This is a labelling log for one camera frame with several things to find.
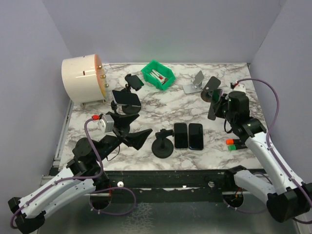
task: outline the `red connector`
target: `red connector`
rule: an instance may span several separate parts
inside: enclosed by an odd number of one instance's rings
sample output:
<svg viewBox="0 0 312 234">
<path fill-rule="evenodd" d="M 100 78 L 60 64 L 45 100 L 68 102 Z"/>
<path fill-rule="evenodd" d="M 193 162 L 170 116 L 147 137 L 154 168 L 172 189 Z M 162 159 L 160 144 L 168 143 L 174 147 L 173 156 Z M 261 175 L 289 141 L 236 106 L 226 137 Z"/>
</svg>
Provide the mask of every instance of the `red connector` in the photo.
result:
<svg viewBox="0 0 312 234">
<path fill-rule="evenodd" d="M 93 119 L 93 120 L 99 120 L 100 118 L 99 118 L 98 115 L 94 115 L 94 116 L 92 116 L 92 119 Z"/>
</svg>

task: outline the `robotic arm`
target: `robotic arm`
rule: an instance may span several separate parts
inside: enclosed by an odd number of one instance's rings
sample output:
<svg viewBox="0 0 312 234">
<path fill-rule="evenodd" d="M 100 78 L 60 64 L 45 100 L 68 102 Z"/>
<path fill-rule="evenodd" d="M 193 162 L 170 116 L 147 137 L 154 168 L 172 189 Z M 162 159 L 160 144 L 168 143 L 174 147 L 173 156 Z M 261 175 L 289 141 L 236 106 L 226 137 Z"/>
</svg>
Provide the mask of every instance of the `robotic arm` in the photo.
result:
<svg viewBox="0 0 312 234">
<path fill-rule="evenodd" d="M 8 201 L 14 213 L 11 226 L 23 234 L 29 234 L 41 227 L 45 219 L 76 198 L 96 190 L 107 189 L 110 181 L 102 170 L 101 162 L 121 143 L 139 150 L 152 129 L 128 133 L 129 125 L 139 114 L 119 115 L 108 112 L 97 120 L 100 129 L 116 136 L 106 135 L 99 142 L 92 140 L 99 157 L 88 138 L 82 138 L 73 149 L 74 158 L 48 183 L 25 197 L 14 197 Z"/>
<path fill-rule="evenodd" d="M 229 170 L 233 185 L 246 189 L 264 202 L 278 222 L 308 212 L 312 183 L 305 184 L 290 168 L 272 144 L 265 127 L 250 116 L 244 85 L 237 82 L 231 84 L 231 88 L 230 93 L 222 95 L 220 89 L 214 90 L 208 118 L 219 117 L 229 122 L 232 132 L 255 154 L 272 180 L 271 185 L 238 166 Z"/>
</svg>

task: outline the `gray floor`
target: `gray floor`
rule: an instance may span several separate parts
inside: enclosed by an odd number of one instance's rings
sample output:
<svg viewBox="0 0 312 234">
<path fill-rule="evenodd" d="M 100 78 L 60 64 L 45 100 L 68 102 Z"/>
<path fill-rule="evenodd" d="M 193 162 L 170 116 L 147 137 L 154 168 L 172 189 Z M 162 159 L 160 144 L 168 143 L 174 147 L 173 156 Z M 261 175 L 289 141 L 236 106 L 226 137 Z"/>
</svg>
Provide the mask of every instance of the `gray floor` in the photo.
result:
<svg viewBox="0 0 312 234">
<path fill-rule="evenodd" d="M 88 200 L 88 196 L 83 196 L 60 209 L 46 220 L 39 234 L 299 233 L 293 221 L 277 223 L 267 212 L 258 215 L 241 214 L 226 208 L 223 203 L 141 203 L 131 214 L 114 217 L 91 212 Z M 243 207 L 260 210 L 264 205 L 254 196 L 246 195 Z M 120 211 L 119 205 L 111 209 Z"/>
</svg>

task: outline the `marble table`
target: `marble table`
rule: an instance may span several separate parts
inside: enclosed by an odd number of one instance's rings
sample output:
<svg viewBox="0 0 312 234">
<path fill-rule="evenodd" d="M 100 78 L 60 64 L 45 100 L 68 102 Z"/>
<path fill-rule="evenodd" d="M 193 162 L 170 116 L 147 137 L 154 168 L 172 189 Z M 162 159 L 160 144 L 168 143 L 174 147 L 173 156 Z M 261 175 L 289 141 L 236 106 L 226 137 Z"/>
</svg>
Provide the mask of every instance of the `marble table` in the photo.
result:
<svg viewBox="0 0 312 234">
<path fill-rule="evenodd" d="M 121 90 L 126 84 L 124 77 L 131 73 L 138 75 L 144 82 L 144 86 L 137 95 L 142 103 L 140 117 L 131 124 L 131 132 L 151 128 L 153 132 L 139 150 L 128 148 L 122 144 L 119 155 L 110 162 L 103 161 L 106 170 L 194 170 L 194 169 L 227 169 L 242 165 L 246 168 L 262 168 L 259 161 L 249 149 L 229 151 L 225 144 L 226 139 L 234 138 L 234 134 L 227 134 L 223 130 L 223 119 L 211 121 L 207 119 L 210 104 L 204 102 L 200 93 L 186 95 L 182 86 L 193 81 L 194 76 L 201 70 L 205 76 L 203 86 L 211 76 L 221 80 L 221 88 L 224 92 L 230 91 L 230 82 L 238 79 L 249 78 L 247 64 L 164 64 L 172 69 L 176 80 L 166 90 L 158 90 L 143 79 L 141 69 L 146 64 L 104 64 L 104 69 L 109 83 L 109 89 Z M 260 119 L 266 126 L 260 104 L 251 81 L 244 82 L 246 93 L 250 99 L 251 115 Z M 60 168 L 73 158 L 72 149 L 76 142 L 85 137 L 84 122 L 91 115 L 111 111 L 111 96 L 108 103 L 102 101 L 87 103 L 84 107 L 74 105 L 65 144 L 61 152 Z M 153 155 L 151 146 L 155 140 L 155 133 L 160 129 L 173 129 L 174 123 L 185 122 L 201 123 L 204 129 L 204 150 L 176 150 L 169 158 L 160 159 Z M 94 140 L 100 140 L 104 134 L 98 128 L 97 123 L 89 124 L 90 136 Z M 112 152 L 109 158 L 116 155 Z"/>
</svg>

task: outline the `white cylinder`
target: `white cylinder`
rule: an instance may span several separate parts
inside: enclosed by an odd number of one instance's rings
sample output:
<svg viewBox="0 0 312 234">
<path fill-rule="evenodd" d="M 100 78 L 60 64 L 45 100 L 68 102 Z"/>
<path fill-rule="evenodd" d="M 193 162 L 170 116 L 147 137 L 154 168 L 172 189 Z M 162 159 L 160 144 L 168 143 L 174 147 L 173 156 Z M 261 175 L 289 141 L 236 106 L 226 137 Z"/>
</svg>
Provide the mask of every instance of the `white cylinder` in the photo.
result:
<svg viewBox="0 0 312 234">
<path fill-rule="evenodd" d="M 64 59 L 62 79 L 74 103 L 105 99 L 105 73 L 97 54 Z"/>
</svg>

